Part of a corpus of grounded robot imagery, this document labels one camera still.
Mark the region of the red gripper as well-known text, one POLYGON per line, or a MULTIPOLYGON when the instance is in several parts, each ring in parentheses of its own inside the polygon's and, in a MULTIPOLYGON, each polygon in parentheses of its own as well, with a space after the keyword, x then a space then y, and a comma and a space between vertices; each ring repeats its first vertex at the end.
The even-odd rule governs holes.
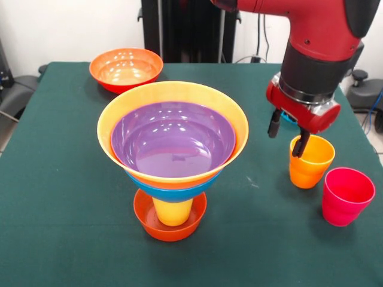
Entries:
POLYGON ((280 85, 283 80, 279 73, 273 76, 266 90, 267 100, 275 107, 270 119, 268 135, 275 138, 281 124, 281 114, 285 112, 301 128, 300 135, 291 141, 291 155, 301 158, 311 134, 328 129, 337 119, 341 106, 334 99, 314 104, 299 102, 283 91, 280 85))

